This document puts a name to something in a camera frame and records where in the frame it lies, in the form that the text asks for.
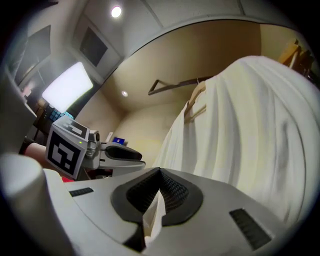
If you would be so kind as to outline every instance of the red object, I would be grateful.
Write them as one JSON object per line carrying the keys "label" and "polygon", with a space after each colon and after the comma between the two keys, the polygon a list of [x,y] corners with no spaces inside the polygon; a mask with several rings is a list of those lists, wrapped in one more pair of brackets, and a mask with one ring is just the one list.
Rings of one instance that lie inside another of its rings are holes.
{"label": "red object", "polygon": [[74,182],[74,180],[68,179],[68,178],[66,178],[66,177],[62,177],[62,181],[63,181],[63,182]]}

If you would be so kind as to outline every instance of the black sleeve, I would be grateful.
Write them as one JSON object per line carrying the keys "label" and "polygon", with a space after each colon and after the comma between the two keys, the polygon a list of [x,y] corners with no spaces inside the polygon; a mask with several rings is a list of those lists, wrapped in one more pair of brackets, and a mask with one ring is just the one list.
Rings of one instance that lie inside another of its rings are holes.
{"label": "black sleeve", "polygon": [[20,154],[20,155],[24,155],[26,149],[27,149],[27,148],[29,147],[29,145],[32,144],[32,143],[35,143],[35,141],[32,140],[32,139],[30,139],[30,138],[28,138],[28,137],[24,137],[24,141],[23,141],[22,146],[21,146],[21,148],[20,148],[19,154]]}

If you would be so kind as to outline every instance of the ceiling light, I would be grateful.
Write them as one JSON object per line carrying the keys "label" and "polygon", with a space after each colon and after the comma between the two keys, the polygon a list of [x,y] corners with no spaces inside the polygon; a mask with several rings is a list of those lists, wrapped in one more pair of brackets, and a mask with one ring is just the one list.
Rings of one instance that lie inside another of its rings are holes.
{"label": "ceiling light", "polygon": [[121,92],[121,94],[122,94],[122,96],[124,96],[124,97],[128,97],[128,93],[127,93],[125,90],[123,90],[123,91]]}
{"label": "ceiling light", "polygon": [[83,64],[78,62],[59,75],[45,89],[42,97],[63,113],[92,87]]}
{"label": "ceiling light", "polygon": [[119,6],[113,7],[111,11],[111,16],[114,18],[118,18],[121,15],[121,8]]}

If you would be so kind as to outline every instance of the white garment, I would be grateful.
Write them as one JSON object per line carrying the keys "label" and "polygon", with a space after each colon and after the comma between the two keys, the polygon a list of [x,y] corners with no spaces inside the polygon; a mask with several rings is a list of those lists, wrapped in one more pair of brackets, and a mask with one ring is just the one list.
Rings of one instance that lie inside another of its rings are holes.
{"label": "white garment", "polygon": [[292,69],[249,56],[208,79],[184,124],[174,121],[154,167],[225,182],[287,226],[315,199],[320,170],[320,93]]}

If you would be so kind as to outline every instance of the ceiling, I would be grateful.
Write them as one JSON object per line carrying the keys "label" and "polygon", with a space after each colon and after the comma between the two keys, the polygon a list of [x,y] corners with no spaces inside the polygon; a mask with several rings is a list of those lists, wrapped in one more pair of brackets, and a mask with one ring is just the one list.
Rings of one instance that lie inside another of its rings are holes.
{"label": "ceiling", "polygon": [[[99,84],[139,48],[186,25],[229,19],[292,27],[265,0],[81,0],[82,5],[84,2],[69,50]],[[111,16],[114,6],[122,8],[118,18]],[[96,66],[80,51],[88,28],[107,46]]]}
{"label": "ceiling", "polygon": [[[215,20],[171,31],[122,62],[100,89],[124,111],[175,101],[187,101],[195,87],[188,85],[148,95],[159,79],[168,84],[215,76],[235,60],[261,54],[260,25],[240,20]],[[123,97],[121,91],[128,92]]]}

